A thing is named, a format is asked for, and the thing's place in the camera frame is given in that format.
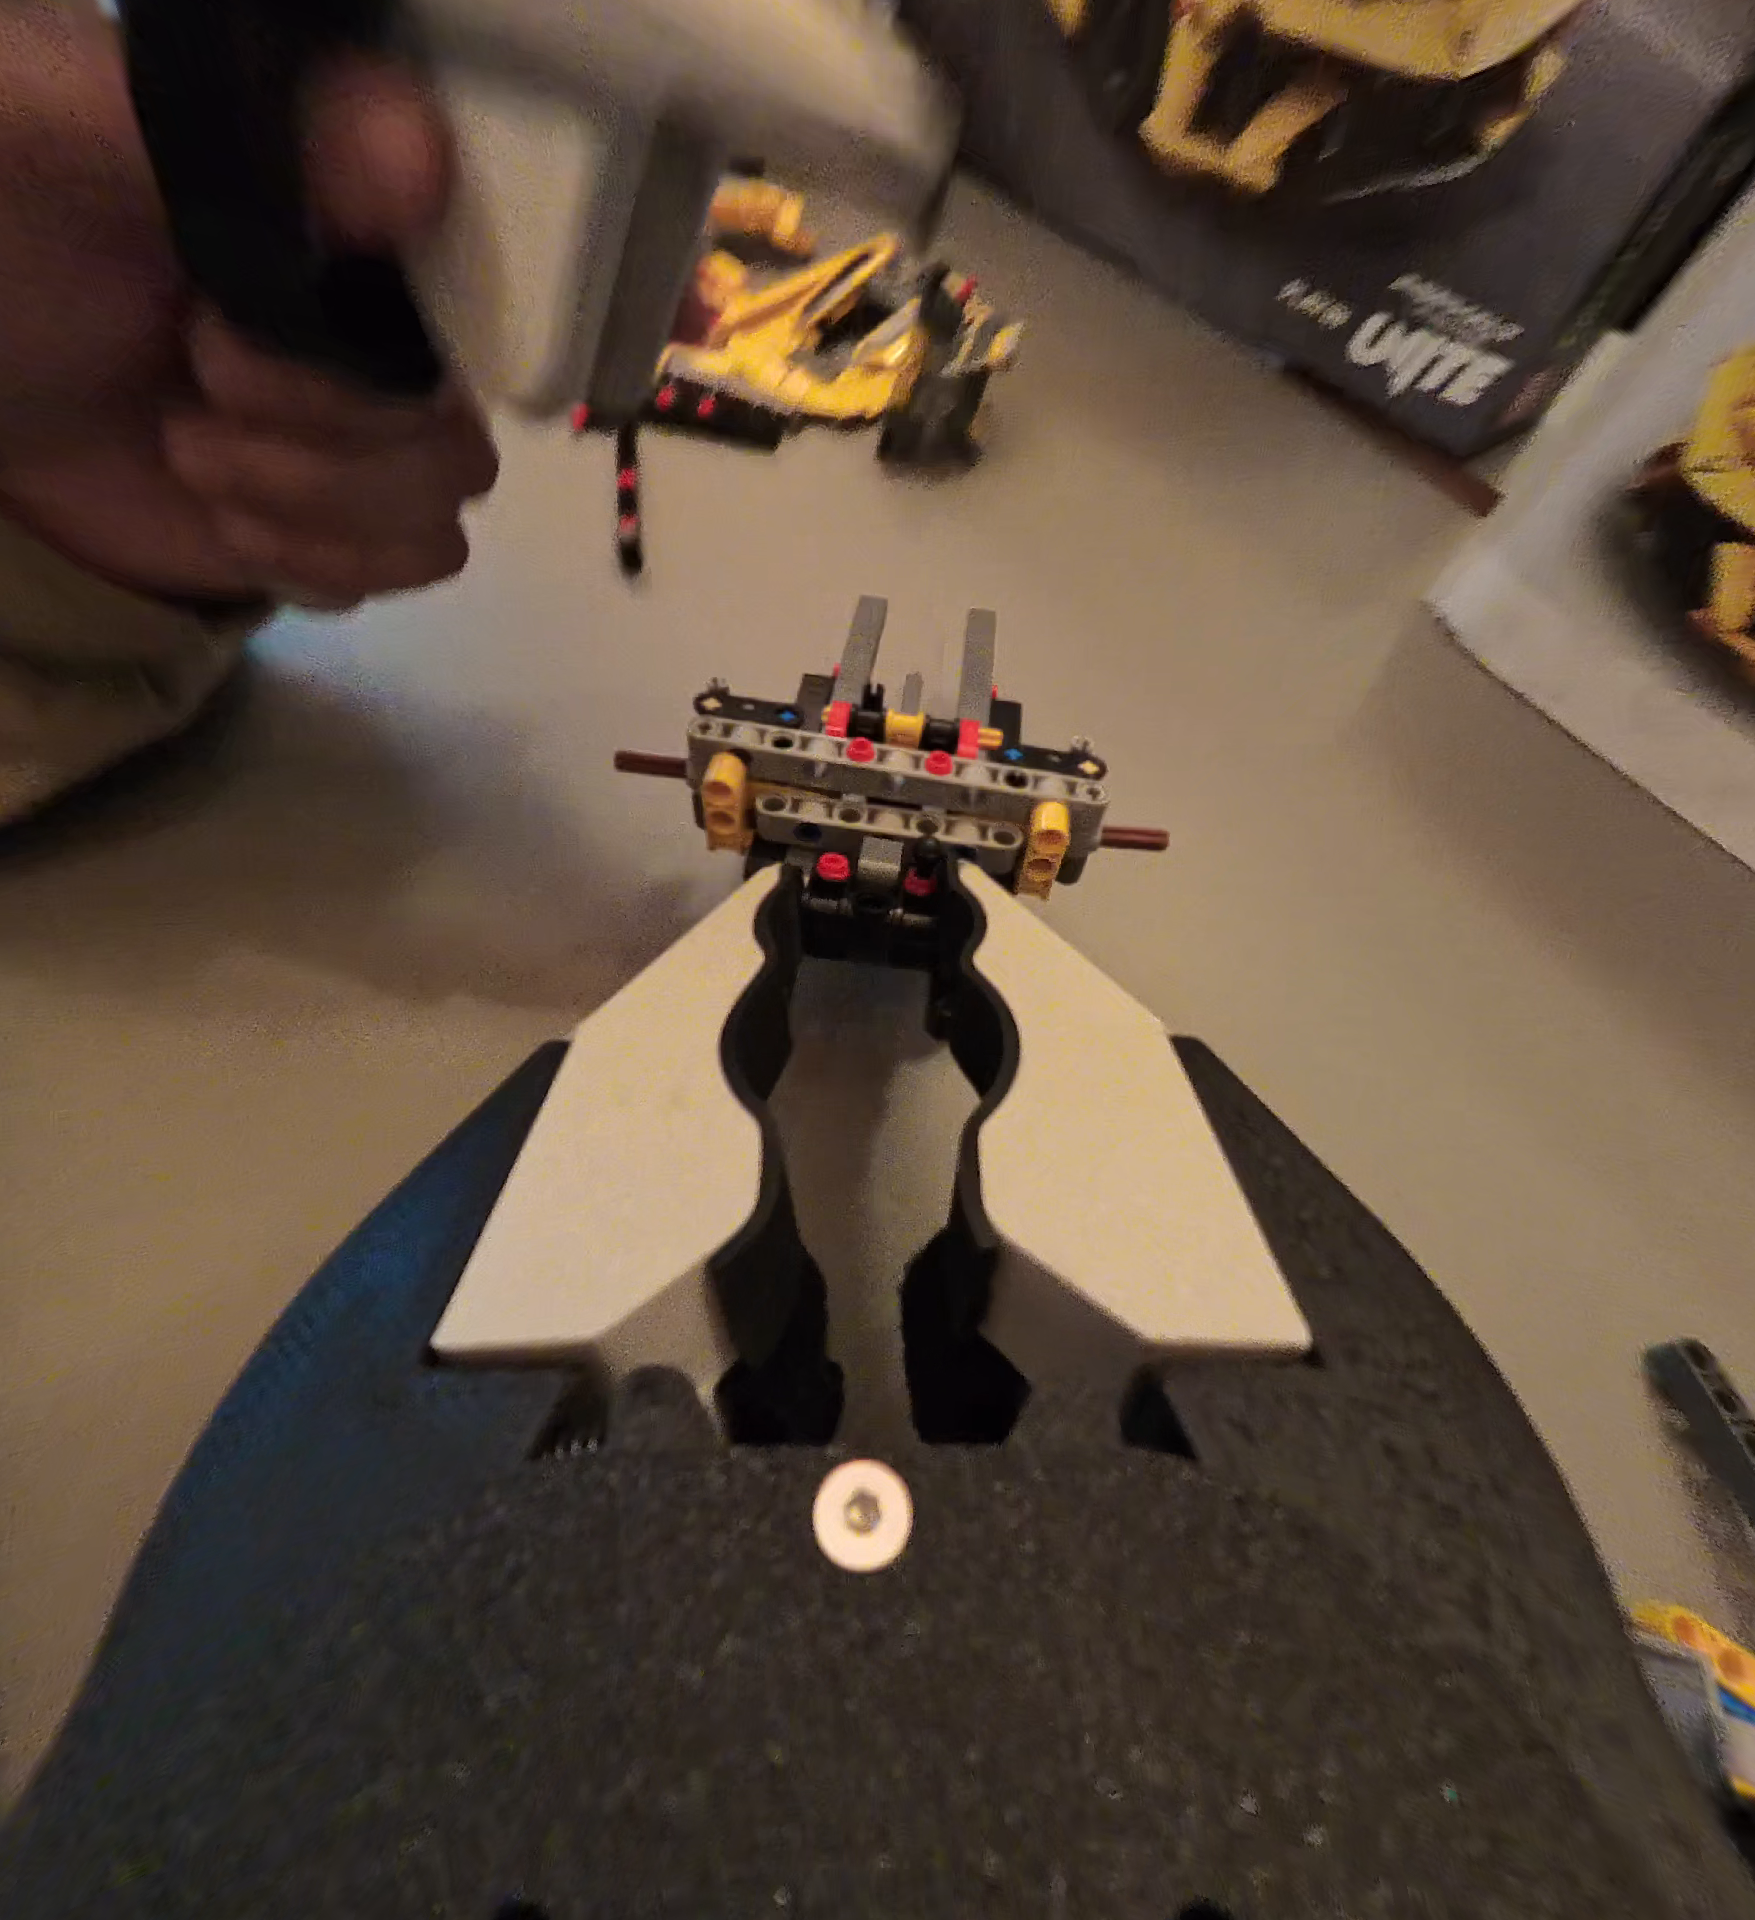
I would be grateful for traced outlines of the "grey desk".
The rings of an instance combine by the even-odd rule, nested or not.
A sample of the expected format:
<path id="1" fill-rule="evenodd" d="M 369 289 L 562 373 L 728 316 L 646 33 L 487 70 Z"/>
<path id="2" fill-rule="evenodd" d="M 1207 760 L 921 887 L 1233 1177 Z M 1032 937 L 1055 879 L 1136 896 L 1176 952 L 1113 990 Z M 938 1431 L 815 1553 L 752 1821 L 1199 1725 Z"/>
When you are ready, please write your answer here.
<path id="1" fill-rule="evenodd" d="M 1638 1369 L 1695 1335 L 1755 1405 L 1754 874 L 1453 648 L 1456 497 L 972 185 L 941 241 L 1028 326 L 977 469 L 657 437 L 630 586 L 607 451 L 502 421 L 460 581 L 284 618 L 218 730 L 0 844 L 0 1817 L 295 1291 L 733 877 L 614 752 L 861 594 L 927 684 L 998 615 L 1031 733 L 1170 834 L 1052 922 L 1449 1293 L 1624 1598 L 1755 1647 Z"/>

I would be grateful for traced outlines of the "person's left hand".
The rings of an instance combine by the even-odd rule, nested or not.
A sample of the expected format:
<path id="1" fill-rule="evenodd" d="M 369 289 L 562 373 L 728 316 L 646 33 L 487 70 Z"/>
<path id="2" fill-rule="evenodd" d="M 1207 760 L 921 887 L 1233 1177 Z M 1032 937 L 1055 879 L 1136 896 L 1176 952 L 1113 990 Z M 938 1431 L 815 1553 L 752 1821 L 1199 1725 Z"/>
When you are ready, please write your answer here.
<path id="1" fill-rule="evenodd" d="M 0 4 L 0 512 L 147 597 L 348 611 L 460 575 L 496 476 L 460 385 L 380 396 L 200 299 L 118 26 Z"/>

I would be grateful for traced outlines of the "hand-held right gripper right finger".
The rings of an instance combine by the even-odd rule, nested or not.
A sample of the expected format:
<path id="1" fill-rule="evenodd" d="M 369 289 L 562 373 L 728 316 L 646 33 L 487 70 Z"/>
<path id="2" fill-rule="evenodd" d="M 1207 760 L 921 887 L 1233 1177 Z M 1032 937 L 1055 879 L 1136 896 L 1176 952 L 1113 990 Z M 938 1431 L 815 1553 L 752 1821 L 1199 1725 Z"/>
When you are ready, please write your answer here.
<path id="1" fill-rule="evenodd" d="M 988 1261 L 980 1333 L 1032 1388 L 1199 1360 L 1296 1361 L 1314 1335 L 1167 1025 L 1022 900 L 960 869 L 960 981 L 1007 1036 L 962 1171 Z"/>

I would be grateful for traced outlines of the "pile of yellow toy bricks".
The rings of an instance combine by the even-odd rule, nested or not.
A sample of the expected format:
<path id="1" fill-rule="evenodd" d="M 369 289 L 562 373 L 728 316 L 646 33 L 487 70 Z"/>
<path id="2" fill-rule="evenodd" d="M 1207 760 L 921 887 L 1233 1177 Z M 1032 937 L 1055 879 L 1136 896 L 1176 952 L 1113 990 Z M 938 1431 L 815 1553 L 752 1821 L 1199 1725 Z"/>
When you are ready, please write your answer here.
<path id="1" fill-rule="evenodd" d="M 974 276 L 913 256 L 899 234 L 822 253 L 796 192 L 731 174 L 647 420 L 762 451 L 811 427 L 869 429 L 885 465 L 968 467 L 988 390 L 1025 336 Z"/>

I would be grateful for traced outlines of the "toy brick chassis assembly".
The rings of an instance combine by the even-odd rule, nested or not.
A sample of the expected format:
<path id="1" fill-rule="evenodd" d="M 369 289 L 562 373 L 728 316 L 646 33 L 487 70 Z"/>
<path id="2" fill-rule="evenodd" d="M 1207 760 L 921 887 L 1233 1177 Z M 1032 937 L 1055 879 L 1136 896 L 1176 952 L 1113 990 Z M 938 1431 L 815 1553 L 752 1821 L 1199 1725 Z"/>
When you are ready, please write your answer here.
<path id="1" fill-rule="evenodd" d="M 720 679 L 679 752 L 622 749 L 622 776 L 672 781 L 708 852 L 776 874 L 806 956 L 927 969 L 962 869 L 1050 900 L 1099 852 L 1161 853 L 1163 830 L 1110 820 L 1110 764 L 1086 735 L 1032 741 L 1003 694 L 998 618 L 970 609 L 943 711 L 919 675 L 881 680 L 889 603 L 857 602 L 840 660 L 789 701 Z"/>

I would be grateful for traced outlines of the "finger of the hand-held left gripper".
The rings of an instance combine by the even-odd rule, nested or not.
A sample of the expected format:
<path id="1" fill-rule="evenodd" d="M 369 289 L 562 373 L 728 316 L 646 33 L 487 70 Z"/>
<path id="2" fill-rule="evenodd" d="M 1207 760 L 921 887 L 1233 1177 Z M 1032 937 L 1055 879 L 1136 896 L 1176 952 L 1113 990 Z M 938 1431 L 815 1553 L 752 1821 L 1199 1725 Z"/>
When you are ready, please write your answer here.
<path id="1" fill-rule="evenodd" d="M 614 229 L 607 296 L 587 358 L 582 401 L 623 423 L 650 399 L 697 274 L 720 148 L 700 131 L 650 131 L 630 206 Z"/>

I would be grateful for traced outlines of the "toy car box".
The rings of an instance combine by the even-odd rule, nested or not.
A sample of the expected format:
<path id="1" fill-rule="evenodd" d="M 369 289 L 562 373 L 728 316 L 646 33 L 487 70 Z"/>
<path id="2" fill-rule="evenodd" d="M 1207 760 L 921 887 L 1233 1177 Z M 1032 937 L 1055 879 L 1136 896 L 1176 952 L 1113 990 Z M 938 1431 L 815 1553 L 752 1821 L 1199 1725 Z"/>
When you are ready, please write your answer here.
<path id="1" fill-rule="evenodd" d="M 906 3 L 968 170 L 1418 443 L 1526 431 L 1755 174 L 1755 3 Z"/>

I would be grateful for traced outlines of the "person's left forearm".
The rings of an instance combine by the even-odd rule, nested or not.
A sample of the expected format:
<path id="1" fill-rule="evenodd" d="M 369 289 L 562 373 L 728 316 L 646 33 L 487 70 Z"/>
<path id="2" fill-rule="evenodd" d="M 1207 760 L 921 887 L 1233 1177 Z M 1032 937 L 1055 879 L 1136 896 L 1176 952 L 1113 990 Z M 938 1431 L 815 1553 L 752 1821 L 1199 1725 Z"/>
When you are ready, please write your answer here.
<path id="1" fill-rule="evenodd" d="M 124 589 L 0 510 L 0 830 L 176 739 L 270 615 Z"/>

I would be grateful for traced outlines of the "grey instruction booklet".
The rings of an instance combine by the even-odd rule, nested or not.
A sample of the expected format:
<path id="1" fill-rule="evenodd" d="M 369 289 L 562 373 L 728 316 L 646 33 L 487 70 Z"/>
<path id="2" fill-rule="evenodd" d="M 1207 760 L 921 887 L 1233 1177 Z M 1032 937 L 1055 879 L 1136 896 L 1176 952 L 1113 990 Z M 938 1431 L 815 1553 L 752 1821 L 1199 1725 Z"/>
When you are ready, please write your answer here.
<path id="1" fill-rule="evenodd" d="M 1426 606 L 1755 874 L 1755 185 L 1575 378 Z"/>

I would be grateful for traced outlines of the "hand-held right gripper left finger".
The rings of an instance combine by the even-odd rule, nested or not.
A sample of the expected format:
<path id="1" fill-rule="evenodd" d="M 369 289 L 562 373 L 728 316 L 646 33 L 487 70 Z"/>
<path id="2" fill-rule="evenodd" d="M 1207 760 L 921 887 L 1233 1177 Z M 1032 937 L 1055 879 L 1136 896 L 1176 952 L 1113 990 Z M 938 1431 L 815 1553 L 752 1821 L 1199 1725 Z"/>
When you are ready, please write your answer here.
<path id="1" fill-rule="evenodd" d="M 714 1261 L 762 1195 L 764 1131 L 720 1064 L 776 875 L 720 900 L 577 1025 L 430 1338 L 460 1367 L 664 1367 L 706 1409 L 738 1358 Z"/>

